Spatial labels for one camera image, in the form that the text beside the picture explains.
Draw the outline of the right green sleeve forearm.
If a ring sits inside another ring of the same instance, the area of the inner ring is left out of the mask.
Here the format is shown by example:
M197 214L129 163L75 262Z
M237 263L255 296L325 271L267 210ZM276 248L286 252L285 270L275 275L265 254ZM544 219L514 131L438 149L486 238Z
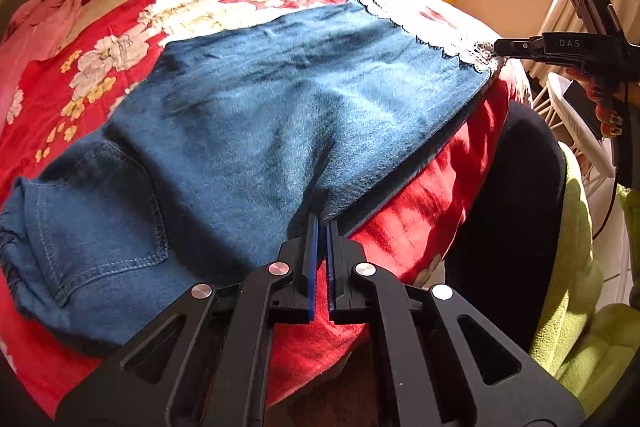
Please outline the right green sleeve forearm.
M597 310L603 277L592 252L592 224L578 161L566 165L558 248L529 355L577 398L587 416L602 405L639 350L639 193L620 188L630 249L629 303Z

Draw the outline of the person's right hand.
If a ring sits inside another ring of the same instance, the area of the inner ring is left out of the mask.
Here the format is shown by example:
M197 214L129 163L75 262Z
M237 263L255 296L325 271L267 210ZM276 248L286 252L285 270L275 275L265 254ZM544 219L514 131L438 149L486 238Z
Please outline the person's right hand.
M617 138L623 133L624 118L614 108L611 101L605 100L603 91L597 83L589 76L582 73L579 68L566 68L565 74L570 79L576 80L586 91L589 100L596 103L596 116L600 121L600 128L605 138ZM639 105L639 83L638 81L621 82L620 89L614 94L616 100L625 104L631 103Z

